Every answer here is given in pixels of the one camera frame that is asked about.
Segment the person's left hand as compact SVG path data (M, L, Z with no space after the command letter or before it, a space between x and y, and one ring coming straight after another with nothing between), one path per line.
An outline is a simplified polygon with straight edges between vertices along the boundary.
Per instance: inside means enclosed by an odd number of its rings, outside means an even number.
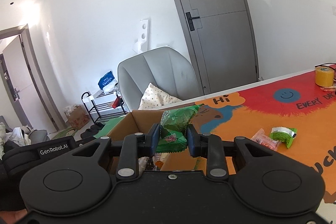
M26 215L27 215L26 209L19 211L0 211L1 223L5 224L17 223L17 221L21 220Z

